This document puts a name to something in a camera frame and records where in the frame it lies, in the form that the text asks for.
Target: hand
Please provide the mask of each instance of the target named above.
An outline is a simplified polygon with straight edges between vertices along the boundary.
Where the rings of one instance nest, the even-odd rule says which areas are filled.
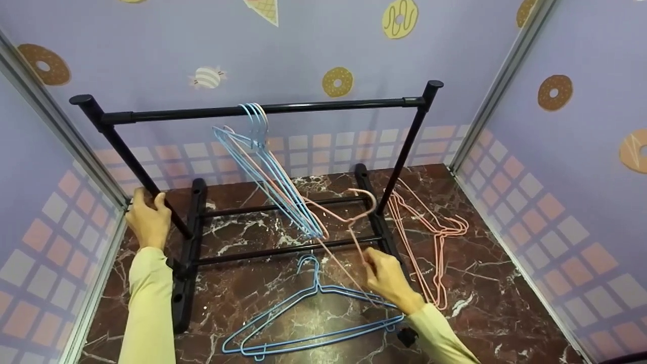
[[[424,306],[422,296],[404,278],[397,258],[370,247],[364,251],[364,260],[366,284],[369,288],[398,306],[406,315],[411,315]]]
[[[144,189],[135,190],[133,206],[126,213],[128,226],[135,232],[139,248],[156,247],[164,250],[166,237],[171,229],[171,210],[164,205],[166,194],[158,194],[153,202],[156,209],[151,209],[144,202]]]

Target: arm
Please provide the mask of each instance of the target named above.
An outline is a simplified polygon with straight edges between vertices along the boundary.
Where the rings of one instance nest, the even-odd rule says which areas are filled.
[[[425,304],[404,278],[400,262],[373,248],[364,251],[367,285],[408,316],[418,332],[419,346],[439,364],[478,364],[433,304]]]
[[[155,198],[156,210],[144,203],[141,188],[135,191],[133,208],[126,214],[140,250],[129,272],[128,321],[119,364],[175,364],[171,294],[173,275],[163,249],[170,228],[170,210],[164,194]]]

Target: wire hanger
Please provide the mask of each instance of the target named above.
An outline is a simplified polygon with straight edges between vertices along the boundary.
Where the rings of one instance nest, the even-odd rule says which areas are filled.
[[[328,212],[333,218],[336,218],[343,223],[347,223],[347,230],[350,232],[351,237],[355,242],[355,246],[360,253],[360,257],[362,257],[363,260],[364,258],[362,256],[362,250],[359,246],[359,243],[357,242],[352,226],[357,220],[363,218],[364,216],[367,216],[375,210],[375,207],[377,205],[375,196],[365,190],[349,188],[349,191],[366,194],[371,200],[371,208],[366,212],[359,214],[358,216],[348,219],[341,218],[325,207],[322,207],[312,200],[301,196],[301,194],[294,186],[294,183],[292,183],[290,177],[274,157],[272,151],[266,149],[267,142],[265,142],[265,140],[267,138],[267,131],[269,130],[269,122],[263,108],[259,104],[245,104],[240,106],[245,110],[251,121],[252,137],[247,138],[242,135],[238,135],[234,133],[234,131],[228,126],[224,126],[223,128],[214,127],[215,136],[222,142],[222,144],[230,152],[232,157],[234,157],[234,159],[239,163],[243,170],[245,170],[245,172],[252,176],[252,179],[256,182],[257,186],[270,198],[270,200],[280,207],[281,211],[284,212],[291,219],[291,221],[300,228],[303,233],[305,233],[306,237],[308,237],[309,239],[315,239],[319,244],[321,244],[326,253],[330,255],[335,264],[346,274],[346,276],[357,287],[357,289],[361,292],[364,292],[360,284],[357,283],[357,281],[353,278],[353,276],[350,275],[350,273],[348,273],[346,268],[341,264],[341,262],[339,262],[339,260],[322,241],[322,239],[327,240],[329,238],[329,233],[325,226],[322,224],[321,220],[319,220],[317,215],[313,214],[307,208],[306,203],[308,205],[313,205],[323,210],[324,212]],[[249,112],[250,109],[254,113],[255,117],[253,117],[252,113]],[[254,137],[262,139],[263,142],[259,142],[257,139],[254,139]],[[272,174],[272,177],[268,176],[264,169],[255,162],[254,158],[252,158],[247,153],[247,151],[243,149],[241,143],[249,143],[251,150],[256,148],[256,155],[263,162],[262,164],[266,167],[266,169],[268,169]],[[365,292],[364,297],[367,300],[371,301],[371,299]]]
[[[458,227],[451,227],[451,226],[446,226],[441,224],[436,214],[433,213],[420,200],[418,195],[416,195],[413,192],[413,190],[402,179],[398,178],[398,182],[402,184],[409,191],[409,193],[411,193],[411,195],[422,205],[422,207],[429,213],[429,215],[431,215],[436,226],[438,226],[436,227],[431,222],[429,222],[424,217],[424,213],[421,214],[417,212],[413,207],[409,206],[405,202],[404,198],[398,192],[393,191],[391,193],[391,197],[389,197],[389,200],[388,200],[389,212],[391,213],[393,222],[395,223],[398,233],[400,234],[402,243],[404,244],[404,247],[406,248],[407,253],[409,254],[409,257],[411,258],[411,264],[414,270],[414,272],[411,273],[411,275],[416,276],[416,280],[421,286],[421,291],[422,291],[422,295],[424,296],[424,300],[427,303],[433,302],[436,305],[436,307],[438,307],[439,310],[444,310],[447,308],[447,305],[448,305],[447,290],[443,284],[443,275],[445,270],[443,251],[444,251],[445,238],[448,236],[465,235],[465,233],[467,232],[467,229],[469,228],[469,223],[458,215],[455,215],[455,216],[459,220],[454,218],[448,218],[441,215],[442,219],[448,222],[451,222],[454,225],[457,225]],[[433,233],[433,244],[434,244],[434,251],[435,251],[435,273],[433,275],[433,284],[436,288],[435,297],[433,295],[433,292],[429,288],[429,284],[427,283],[426,279],[423,277],[422,271],[418,266],[418,261],[415,255],[413,254],[413,251],[411,250],[411,246],[409,245],[409,240],[407,239],[407,236],[406,236],[406,231],[404,230],[404,224],[402,223],[402,216],[400,215],[400,210],[398,208],[398,205],[408,210],[414,216],[414,218],[417,218],[431,233]]]
[[[372,293],[368,293],[372,297],[372,299],[367,300],[366,297],[364,297],[365,293],[363,291],[352,290],[350,288],[345,288],[345,287],[336,286],[332,284],[322,285],[321,282],[319,281],[320,264],[319,264],[319,261],[317,261],[317,259],[313,255],[310,255],[310,254],[304,255],[299,259],[297,273],[301,271],[301,268],[306,262],[314,263],[314,274],[313,274],[312,286],[308,288],[304,288],[300,291],[297,291],[296,293],[292,294],[290,297],[286,298],[285,300],[275,304],[272,308],[267,310],[265,313],[262,313],[256,316],[249,323],[243,325],[243,327],[238,329],[236,332],[234,332],[230,337],[228,337],[224,341],[222,346],[223,354],[233,354],[233,353],[239,352],[244,356],[253,356],[254,360],[256,361],[263,361],[265,359],[265,356],[269,354],[282,354],[287,352],[294,352],[299,350],[321,347],[324,345],[330,345],[333,343],[338,343],[341,341],[352,339],[354,337],[358,337],[358,336],[367,334],[369,332],[374,332],[374,331],[380,330],[381,328],[384,328],[387,332],[392,332],[395,330],[395,324],[399,323],[404,319],[404,315],[398,315],[398,316],[383,319],[374,323],[363,324],[353,328],[346,328],[343,330],[337,330],[335,332],[329,332],[326,334],[319,334],[316,336],[311,336],[311,337],[306,337],[301,339],[282,341],[279,343],[264,343],[262,345],[256,345],[253,347],[245,347],[245,343],[247,343],[256,334],[258,334],[262,329],[267,327],[276,318],[281,316],[283,313],[285,313],[287,310],[289,310],[290,308],[292,308],[293,306],[295,306],[297,303],[301,302],[305,298],[316,295],[317,293],[324,293],[324,294],[336,293],[346,297],[359,299],[362,301],[370,301],[370,302],[373,302],[373,304],[377,302],[385,308],[397,308],[395,305],[386,302],[382,297],[378,295],[374,295]],[[226,348],[227,344],[229,344],[229,342],[231,342],[233,338],[235,338],[235,336],[238,336],[241,332],[244,332],[245,330],[249,329],[256,323],[258,323],[259,321],[266,318],[267,320],[264,323],[259,325],[256,329],[254,329],[249,335],[247,335],[242,340],[242,342],[239,345],[239,348],[235,348],[235,349]],[[289,347],[289,348],[278,348],[278,347],[283,347],[285,345],[298,344],[304,341],[311,341],[315,339],[321,339],[324,337],[337,336],[340,334],[346,334],[346,335],[336,337],[334,339],[324,341],[321,343],[311,343],[311,344],[305,344],[305,345],[300,345],[297,347]]]

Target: rack bottom bar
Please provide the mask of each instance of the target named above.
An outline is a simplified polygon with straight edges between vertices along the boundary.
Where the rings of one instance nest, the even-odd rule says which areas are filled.
[[[354,201],[364,201],[366,197],[364,196],[347,196],[347,197],[337,197],[337,198],[327,198],[327,199],[318,199],[315,200],[315,203],[319,205],[330,205],[332,203],[345,203],[345,202],[354,202]],[[277,205],[263,205],[263,206],[251,206],[251,207],[241,207],[240,209],[228,209],[228,210],[219,210],[219,211],[207,211],[200,215],[202,218],[216,218],[218,216],[229,216],[229,215],[240,215],[240,214],[249,214],[251,212],[262,212],[262,211],[272,211],[278,210]]]
[[[372,244],[374,242],[379,241],[380,239],[382,239],[381,236],[365,236],[365,237],[357,238],[357,242],[360,244]],[[354,244],[353,239],[334,240],[332,242],[324,242],[324,243],[325,243],[325,246],[327,246],[328,248]],[[300,251],[308,251],[308,250],[316,250],[316,249],[323,249],[323,247],[321,246],[321,244],[316,243],[316,244],[298,245],[294,247],[280,247],[275,249],[249,251],[245,253],[228,254],[223,256],[211,256],[208,258],[198,259],[197,261],[193,262],[193,266],[207,266],[210,264],[234,262],[236,260],[261,258],[264,256],[298,253]]]

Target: black metal clothes rack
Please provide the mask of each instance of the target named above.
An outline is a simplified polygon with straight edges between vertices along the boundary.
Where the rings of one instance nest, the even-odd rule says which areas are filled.
[[[402,172],[411,146],[422,126],[425,115],[429,111],[432,102],[443,83],[440,81],[429,81],[424,88],[421,97],[403,97],[388,98],[380,100],[357,100],[357,101],[329,101],[329,102],[312,102],[303,104],[278,104],[265,105],[265,113],[294,113],[305,111],[327,111],[327,110],[346,110],[346,109],[372,109],[372,108],[417,108],[413,118],[411,128],[406,136],[400,155],[395,163],[393,173],[389,178],[386,189],[379,199],[377,208],[368,216],[373,234],[371,236],[359,237],[360,244],[375,244],[387,254],[397,257],[402,264],[400,255],[393,241],[391,230],[384,219],[384,207],[389,200],[389,196],[395,187],[395,183]],[[207,117],[228,117],[246,115],[241,107],[230,108],[206,108],[206,109],[184,109],[184,110],[165,110],[165,111],[144,111],[133,112],[124,111],[116,113],[105,113],[99,106],[92,95],[77,95],[70,98],[72,105],[77,105],[85,113],[94,127],[104,135],[110,145],[115,149],[119,156],[126,162],[137,179],[142,183],[144,188],[151,193],[153,197],[160,193],[155,182],[150,178],[144,167],[137,161],[133,153],[126,146],[125,142],[115,130],[116,125],[133,124],[136,122],[153,122],[161,120],[175,119],[199,119]],[[355,179],[358,188],[369,191],[374,196],[375,190],[369,180],[369,172],[366,166],[359,163],[355,166]],[[274,249],[249,251],[245,253],[229,254],[223,256],[200,256],[200,246],[202,243],[203,227],[205,223],[212,218],[219,216],[231,216],[236,214],[246,214],[250,212],[277,210],[276,205],[264,205],[257,207],[245,207],[240,209],[228,209],[220,211],[206,211],[206,183],[203,179],[197,178],[192,183],[192,197],[188,211],[186,223],[177,214],[177,211],[166,202],[166,206],[171,209],[171,220],[184,237],[182,251],[179,260],[172,258],[167,259],[167,264],[173,269],[173,295],[171,297],[171,310],[173,314],[173,331],[176,334],[186,331],[191,321],[191,310],[193,304],[193,295],[195,293],[195,279],[197,269],[200,266],[209,264],[220,264],[224,262],[233,262],[260,258],[273,255],[282,255],[287,253],[296,253],[300,251],[310,251],[321,248],[319,244],[304,244],[293,247],[278,247]],[[331,198],[317,201],[321,205],[334,203],[352,203],[356,201],[364,202],[368,209],[370,201],[362,196],[351,196],[342,198]],[[328,247],[341,247],[354,244],[352,239],[336,240],[327,242]]]

